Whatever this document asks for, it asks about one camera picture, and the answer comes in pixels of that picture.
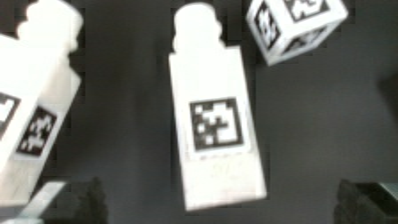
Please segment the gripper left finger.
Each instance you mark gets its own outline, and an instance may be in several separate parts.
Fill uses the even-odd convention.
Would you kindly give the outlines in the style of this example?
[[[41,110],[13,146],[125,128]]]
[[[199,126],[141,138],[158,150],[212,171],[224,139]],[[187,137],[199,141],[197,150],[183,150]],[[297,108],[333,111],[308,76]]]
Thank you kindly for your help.
[[[64,187],[64,181],[52,181],[45,184],[18,215],[0,221],[0,224],[45,224],[41,215],[50,207],[52,202],[55,201]]]

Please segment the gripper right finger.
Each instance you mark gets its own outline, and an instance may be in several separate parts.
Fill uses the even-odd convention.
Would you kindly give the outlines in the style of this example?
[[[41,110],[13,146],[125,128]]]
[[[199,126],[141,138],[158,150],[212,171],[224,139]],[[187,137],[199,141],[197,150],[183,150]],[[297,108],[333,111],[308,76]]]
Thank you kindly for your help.
[[[398,200],[377,183],[357,185],[357,224],[398,224]]]

